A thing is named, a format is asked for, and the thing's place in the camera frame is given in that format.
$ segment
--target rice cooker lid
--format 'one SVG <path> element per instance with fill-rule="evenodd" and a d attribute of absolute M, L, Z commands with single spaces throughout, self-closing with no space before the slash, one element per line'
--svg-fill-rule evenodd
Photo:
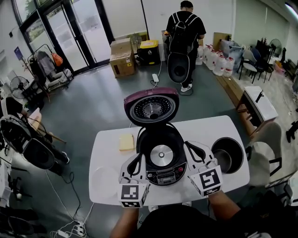
<path fill-rule="evenodd" d="M 124 99 L 126 115 L 137 126 L 169 122 L 175 117 L 178 107 L 178 92 L 170 87 L 139 91 Z"/>

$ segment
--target yellow sponge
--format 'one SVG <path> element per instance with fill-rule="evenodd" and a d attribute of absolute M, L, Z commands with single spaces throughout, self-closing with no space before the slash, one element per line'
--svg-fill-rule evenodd
<path fill-rule="evenodd" d="M 135 148 L 134 136 L 132 134 L 123 134 L 120 136 L 120 151 L 132 151 Z"/>

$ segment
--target yellow container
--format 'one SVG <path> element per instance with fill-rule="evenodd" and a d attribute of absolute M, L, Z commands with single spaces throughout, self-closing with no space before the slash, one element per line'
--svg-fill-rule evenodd
<path fill-rule="evenodd" d="M 158 46 L 158 40 L 146 40 L 141 42 L 141 49 L 155 48 Z"/>
<path fill-rule="evenodd" d="M 158 40 L 142 41 L 137 52 L 141 65 L 157 65 L 160 63 Z"/>

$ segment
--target person's arm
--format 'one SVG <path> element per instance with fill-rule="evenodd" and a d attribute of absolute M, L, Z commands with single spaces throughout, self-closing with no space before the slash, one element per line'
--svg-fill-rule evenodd
<path fill-rule="evenodd" d="M 197 24 L 197 28 L 198 28 L 197 34 L 199 36 L 198 37 L 199 40 L 204 39 L 205 34 L 206 34 L 206 30 L 205 30 L 205 27 L 204 27 L 204 24 L 203 24 L 201 18 L 198 18 L 197 19 L 197 23 L 196 24 Z"/>
<path fill-rule="evenodd" d="M 137 230 L 138 208 L 124 208 L 123 214 L 113 228 L 110 238 L 129 238 Z"/>
<path fill-rule="evenodd" d="M 25 117 L 29 116 L 28 112 L 24 108 L 22 109 L 21 114 Z"/>
<path fill-rule="evenodd" d="M 174 27 L 174 20 L 173 20 L 173 17 L 170 16 L 169 20 L 168 20 L 168 25 L 167 25 L 166 31 L 171 34 L 173 31 L 173 27 Z"/>
<path fill-rule="evenodd" d="M 217 220 L 229 220 L 240 211 L 240 207 L 223 191 L 211 194 L 208 199 Z"/>

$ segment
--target glass door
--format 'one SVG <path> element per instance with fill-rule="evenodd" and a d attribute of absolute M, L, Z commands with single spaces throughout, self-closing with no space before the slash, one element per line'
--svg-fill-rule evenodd
<path fill-rule="evenodd" d="M 69 0 L 80 32 L 95 62 L 110 58 L 110 44 L 94 0 Z"/>
<path fill-rule="evenodd" d="M 89 63 L 81 49 L 80 43 L 75 37 L 74 31 L 68 21 L 62 4 L 45 12 L 46 19 L 51 28 L 51 34 L 57 39 L 65 57 L 69 61 L 73 71 L 89 68 Z"/>

